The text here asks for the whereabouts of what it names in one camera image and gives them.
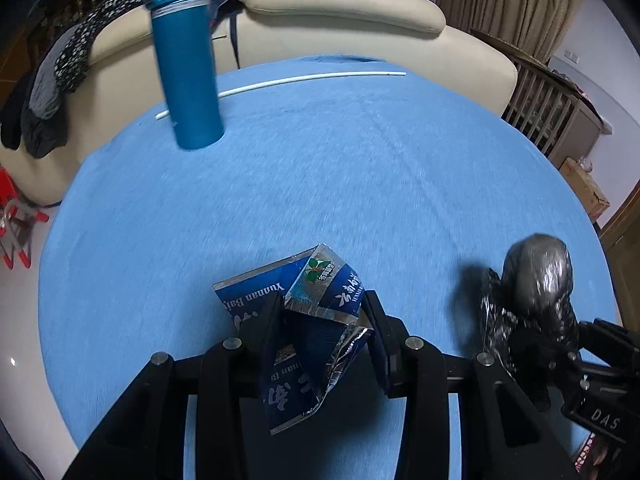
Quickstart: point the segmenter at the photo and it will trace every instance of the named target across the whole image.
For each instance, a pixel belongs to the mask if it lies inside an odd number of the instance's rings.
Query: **screw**
[[[237,337],[229,337],[222,342],[222,346],[227,350],[237,350],[242,346],[242,340]]]
[[[476,356],[476,359],[478,359],[478,362],[482,366],[491,366],[492,364],[495,363],[494,356],[492,356],[491,354],[488,354],[487,352],[480,352]]]
[[[168,358],[169,354],[167,352],[156,352],[151,356],[151,362],[156,366],[159,366],[162,363],[165,363]]]
[[[404,345],[411,350],[419,350],[424,346],[424,341],[419,337],[412,335],[404,340]]]

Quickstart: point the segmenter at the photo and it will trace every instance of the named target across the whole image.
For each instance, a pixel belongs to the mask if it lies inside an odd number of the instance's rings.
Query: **white cable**
[[[228,97],[229,95],[235,95],[242,92],[248,92],[249,90],[256,90],[258,88],[267,88],[268,86],[283,85],[286,83],[296,83],[298,81],[311,81],[313,79],[328,79],[330,77],[349,77],[359,75],[406,75],[406,72],[389,72],[389,71],[372,71],[372,72],[329,72],[325,74],[309,74],[298,75],[294,77],[285,77],[283,79],[274,79],[272,81],[265,81],[263,83],[254,83],[252,85],[241,86],[233,88],[231,90],[225,90],[218,94],[218,98]],[[156,120],[162,119],[169,115],[169,110],[160,112],[156,115]]]

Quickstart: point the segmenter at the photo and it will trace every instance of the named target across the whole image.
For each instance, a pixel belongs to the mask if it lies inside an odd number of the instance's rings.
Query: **blue tablecloth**
[[[353,70],[398,68],[325,56],[218,84]],[[286,84],[220,107],[224,137],[195,152],[155,119],[163,104],[143,114],[87,158],[60,207],[40,264],[40,340],[78,446],[153,352],[184,358],[234,332],[212,283],[318,242],[443,352],[474,352],[479,273],[500,272],[509,246],[534,232],[566,242],[578,318],[614,319],[607,264],[577,198],[520,132],[468,99],[408,73]],[[311,420],[270,437],[261,404],[243,413],[252,480],[393,478],[404,400],[383,398],[364,354]],[[584,436],[559,415],[552,423],[567,447]]]

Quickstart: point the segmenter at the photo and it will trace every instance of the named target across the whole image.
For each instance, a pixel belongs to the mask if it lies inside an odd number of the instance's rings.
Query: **black and white patterned fabric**
[[[89,72],[91,47],[100,31],[140,5],[142,0],[105,0],[82,20],[56,60],[55,75],[60,91],[71,93],[78,89]]]

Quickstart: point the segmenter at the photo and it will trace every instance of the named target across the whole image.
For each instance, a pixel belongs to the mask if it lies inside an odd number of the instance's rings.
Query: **wooden door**
[[[623,325],[640,332],[640,182],[605,225],[600,241]]]

